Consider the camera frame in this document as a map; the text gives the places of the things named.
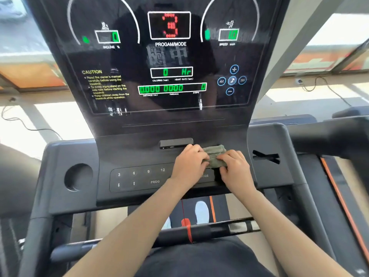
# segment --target orange stripe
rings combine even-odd
[[[187,225],[187,235],[188,235],[188,240],[189,240],[191,243],[193,243],[193,242],[192,242],[192,234],[191,234],[191,225],[190,225],[190,224],[188,224],[188,225]]]
[[[325,168],[325,172],[327,173],[327,175],[329,177],[329,180],[331,181],[331,184],[332,184],[334,190],[336,191],[337,197],[338,197],[338,199],[339,199],[339,201],[340,201],[340,203],[342,205],[342,208],[344,209],[344,211],[346,213],[347,219],[349,220],[349,222],[351,224],[351,227],[352,227],[353,232],[355,233],[357,242],[359,243],[359,245],[360,245],[360,247],[361,247],[361,249],[363,251],[363,254],[365,256],[365,259],[367,260],[367,263],[369,264],[369,251],[368,251],[367,247],[365,246],[363,237],[361,236],[361,234],[359,232],[359,229],[357,228],[356,223],[354,222],[354,220],[353,220],[353,218],[352,218],[352,216],[350,214],[350,211],[348,210],[348,207],[347,207],[347,205],[345,203],[345,200],[344,200],[341,192],[339,191],[336,182],[334,181],[334,178],[333,178],[333,176],[332,176],[332,174],[331,174],[331,172],[330,172],[330,170],[328,168],[328,165],[327,165],[325,159],[322,158],[322,157],[320,159],[321,159],[322,164],[323,164],[323,166]]]
[[[215,218],[215,211],[214,211],[214,204],[213,204],[213,197],[210,197],[210,206],[211,206],[211,212],[213,213],[213,222],[216,223],[217,219]]]

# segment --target floor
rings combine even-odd
[[[369,105],[369,76],[367,74],[325,77],[331,89],[322,79],[317,79],[313,91],[303,90],[296,78],[279,79],[258,102],[252,118],[278,117],[311,114],[318,121],[330,119],[332,114],[350,106]],[[303,86],[311,90],[315,78],[302,78]],[[8,105],[9,96],[0,95],[0,110]],[[73,96],[69,91],[54,93],[22,94],[4,112],[5,118],[18,117],[30,128],[52,128],[63,139],[93,138]],[[0,119],[0,143],[17,149],[30,157],[42,159],[43,150],[58,136],[49,130],[40,132],[26,130],[20,121]],[[338,159],[341,170],[348,181],[357,202],[369,223],[369,198],[351,164]],[[249,216],[248,211],[233,196],[227,195],[231,219]],[[127,217],[127,208],[99,211],[96,218],[96,238],[108,234]],[[278,275],[273,253],[262,233],[240,236],[249,245],[262,264]]]

